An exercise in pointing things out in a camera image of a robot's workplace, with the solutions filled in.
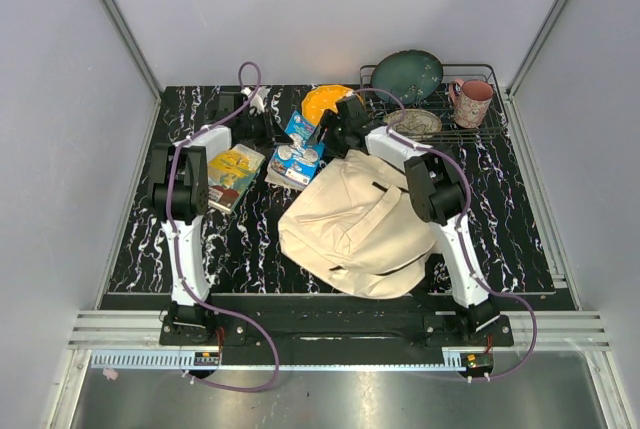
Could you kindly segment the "blue treehouse book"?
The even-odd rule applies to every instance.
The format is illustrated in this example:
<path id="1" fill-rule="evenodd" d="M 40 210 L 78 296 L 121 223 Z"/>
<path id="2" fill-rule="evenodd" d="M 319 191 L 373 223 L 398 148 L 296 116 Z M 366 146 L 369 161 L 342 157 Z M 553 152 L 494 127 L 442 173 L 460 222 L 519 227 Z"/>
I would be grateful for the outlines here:
<path id="1" fill-rule="evenodd" d="M 265 181 L 281 187 L 304 190 L 314 178 L 325 146 L 308 142 L 315 126 L 298 111 L 291 116 L 285 133 L 292 143 L 278 146 L 267 165 Z"/>

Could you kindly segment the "beige canvas backpack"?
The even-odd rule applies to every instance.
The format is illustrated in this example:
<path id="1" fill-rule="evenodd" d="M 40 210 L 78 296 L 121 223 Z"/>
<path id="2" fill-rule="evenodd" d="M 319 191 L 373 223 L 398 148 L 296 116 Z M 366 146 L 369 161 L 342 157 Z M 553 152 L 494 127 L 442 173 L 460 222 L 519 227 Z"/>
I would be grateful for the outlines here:
<path id="1" fill-rule="evenodd" d="M 282 253 L 334 289 L 395 299 L 425 277 L 437 243 L 403 173 L 351 150 L 332 160 L 278 221 Z"/>

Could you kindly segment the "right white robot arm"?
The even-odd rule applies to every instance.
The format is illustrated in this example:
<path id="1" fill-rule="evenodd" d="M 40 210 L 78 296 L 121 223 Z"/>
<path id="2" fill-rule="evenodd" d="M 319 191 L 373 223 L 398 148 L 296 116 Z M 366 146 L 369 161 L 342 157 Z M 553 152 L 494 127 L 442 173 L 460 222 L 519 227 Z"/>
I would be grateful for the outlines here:
<path id="1" fill-rule="evenodd" d="M 412 208 L 430 225 L 449 273 L 455 336 L 466 345 L 480 343 L 500 313 L 473 250 L 468 225 L 471 190 L 462 169 L 444 150 L 370 119 L 357 95 L 345 96 L 335 106 L 320 112 L 308 142 L 324 144 L 332 156 L 360 150 L 404 172 Z"/>

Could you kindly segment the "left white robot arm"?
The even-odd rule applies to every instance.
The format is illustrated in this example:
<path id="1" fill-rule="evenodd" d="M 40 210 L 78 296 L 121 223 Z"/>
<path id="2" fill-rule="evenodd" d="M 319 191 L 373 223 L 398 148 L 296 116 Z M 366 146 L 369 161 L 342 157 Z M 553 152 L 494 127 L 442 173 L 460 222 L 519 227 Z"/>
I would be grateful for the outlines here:
<path id="1" fill-rule="evenodd" d="M 152 148 L 148 201 L 165 234 L 172 271 L 171 302 L 162 321 L 161 345 L 203 345 L 222 335 L 216 315 L 205 306 L 210 287 L 201 230 L 208 210 L 208 161 L 234 142 L 266 146 L 275 143 L 280 134 L 269 110 L 252 108 L 235 110 L 173 144 Z"/>

